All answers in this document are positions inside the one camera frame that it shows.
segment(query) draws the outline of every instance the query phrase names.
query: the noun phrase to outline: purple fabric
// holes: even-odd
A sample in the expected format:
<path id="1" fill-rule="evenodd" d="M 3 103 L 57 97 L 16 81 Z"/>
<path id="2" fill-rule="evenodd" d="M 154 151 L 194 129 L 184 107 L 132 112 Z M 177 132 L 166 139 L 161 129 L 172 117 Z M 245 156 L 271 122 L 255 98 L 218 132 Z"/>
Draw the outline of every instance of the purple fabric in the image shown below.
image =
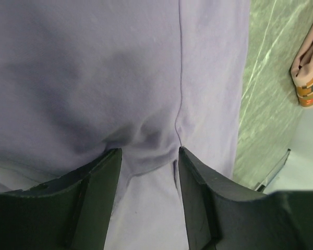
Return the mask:
<path id="1" fill-rule="evenodd" d="M 0 0 L 0 191 L 116 147 L 117 200 L 181 145 L 231 177 L 249 2 Z"/>

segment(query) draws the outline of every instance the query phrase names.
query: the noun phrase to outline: marble surface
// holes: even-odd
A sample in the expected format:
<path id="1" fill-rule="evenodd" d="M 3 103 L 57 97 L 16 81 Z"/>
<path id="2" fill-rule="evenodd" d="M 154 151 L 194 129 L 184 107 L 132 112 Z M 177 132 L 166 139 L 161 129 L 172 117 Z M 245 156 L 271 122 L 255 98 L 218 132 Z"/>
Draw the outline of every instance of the marble surface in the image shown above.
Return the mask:
<path id="1" fill-rule="evenodd" d="M 313 0 L 253 0 L 234 181 L 251 189 L 285 155 L 302 114 L 289 74 Z"/>

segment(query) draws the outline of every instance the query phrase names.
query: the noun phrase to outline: folded fabric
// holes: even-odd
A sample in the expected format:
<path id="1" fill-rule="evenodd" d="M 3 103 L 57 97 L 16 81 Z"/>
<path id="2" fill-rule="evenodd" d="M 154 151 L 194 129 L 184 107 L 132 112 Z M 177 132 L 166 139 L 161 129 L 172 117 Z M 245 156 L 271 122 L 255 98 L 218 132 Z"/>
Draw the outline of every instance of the folded fabric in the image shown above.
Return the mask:
<path id="1" fill-rule="evenodd" d="M 313 25 L 307 34 L 291 67 L 299 103 L 304 108 L 313 107 Z"/>

